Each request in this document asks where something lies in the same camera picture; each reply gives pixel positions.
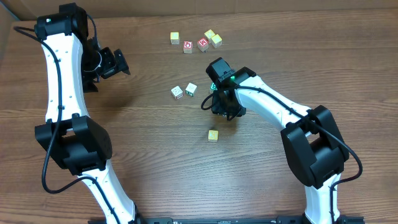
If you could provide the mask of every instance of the wood grain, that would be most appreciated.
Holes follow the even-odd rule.
[[[329,108],[358,153],[363,176],[339,186],[343,214],[367,223],[398,222],[398,10],[313,11],[222,16],[96,19],[102,46],[122,49],[131,76],[116,75],[85,95],[91,117],[108,130],[114,169],[147,217],[261,218],[299,215],[302,184],[279,133],[252,111],[227,122],[201,111],[207,65],[223,57],[247,66],[286,97]],[[14,25],[33,27],[33,22]],[[183,54],[169,32],[198,40],[212,28],[218,49]],[[47,109],[40,45],[11,32],[0,71],[0,222],[84,223],[103,216],[83,184],[44,192],[45,151],[34,138]],[[198,85],[174,100],[171,88]],[[209,129],[220,132],[207,142]],[[355,174],[351,158],[343,177]],[[53,189],[73,180],[50,161]]]

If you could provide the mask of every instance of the small block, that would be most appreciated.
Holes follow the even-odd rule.
[[[184,53],[192,54],[192,42],[184,41]]]
[[[179,98],[181,98],[183,96],[183,92],[179,86],[176,86],[176,87],[172,88],[172,95],[176,100],[178,100]]]
[[[211,83],[211,86],[210,86],[210,93],[213,93],[215,90],[217,90],[216,84]]]
[[[178,32],[171,32],[170,40],[172,41],[172,44],[180,44],[180,34]]]
[[[212,141],[212,142],[217,142],[218,141],[218,131],[209,130],[208,140]]]
[[[205,50],[207,50],[209,48],[209,42],[205,39],[202,38],[198,41],[198,48],[204,52]]]
[[[223,39],[217,34],[211,38],[211,44],[213,44],[214,48],[217,48],[223,44]]]
[[[216,34],[210,29],[205,32],[206,39],[211,43],[211,38],[214,37]]]
[[[194,85],[192,83],[189,83],[188,86],[185,89],[185,93],[190,95],[190,96],[194,96],[196,91],[197,91],[197,88],[198,87],[196,85]]]

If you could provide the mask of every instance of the wooden table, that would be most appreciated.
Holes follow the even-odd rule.
[[[329,108],[361,158],[363,176],[339,186],[343,214],[398,222],[398,10],[313,11],[96,19],[102,46],[122,49],[132,75],[118,74],[85,95],[90,116],[113,142],[119,180],[146,217],[262,218],[300,215],[303,185],[291,173],[280,134],[252,111],[227,122],[202,111],[205,69],[223,57],[247,66],[284,96]],[[14,25],[33,27],[34,22]],[[196,41],[208,29],[223,45],[183,54],[169,32]],[[103,214],[83,184],[44,192],[47,72],[40,45],[12,31],[0,73],[0,222],[84,223]],[[170,89],[198,85],[175,100]],[[207,141],[209,129],[220,132]],[[358,167],[351,157],[343,177]],[[50,161],[48,183],[73,180]]]

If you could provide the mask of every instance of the cube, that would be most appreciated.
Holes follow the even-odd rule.
[[[214,37],[216,34],[210,29],[205,32],[206,39],[211,43],[211,38]]]
[[[212,142],[217,142],[218,141],[218,131],[209,130],[208,140],[212,141]]]
[[[176,86],[176,87],[172,88],[172,95],[176,100],[178,100],[179,98],[181,98],[183,96],[183,92],[179,86]]]
[[[207,50],[209,48],[209,42],[205,39],[202,38],[198,41],[198,48],[204,52],[205,50]]]
[[[192,83],[189,83],[188,86],[185,89],[185,93],[190,95],[190,96],[194,96],[195,92],[197,91],[197,88],[198,87],[196,85],[194,85]]]
[[[171,32],[170,40],[172,41],[172,44],[180,44],[180,34],[178,32]]]
[[[214,83],[211,83],[211,86],[210,86],[210,93],[213,93],[215,90],[217,90],[216,85],[215,85]]]
[[[192,42],[184,41],[184,53],[192,54]]]
[[[211,38],[211,44],[213,44],[214,48],[217,48],[223,44],[223,39],[217,34]]]

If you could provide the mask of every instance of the yellow cube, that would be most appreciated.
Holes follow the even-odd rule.
[[[218,141],[218,131],[209,130],[209,141],[217,142]]]
[[[217,34],[211,38],[211,44],[213,44],[214,48],[217,48],[223,44],[223,39]]]
[[[214,37],[216,34],[210,29],[205,32],[206,39],[211,43],[211,38]]]
[[[170,40],[172,41],[172,44],[180,44],[180,34],[178,32],[171,32]]]

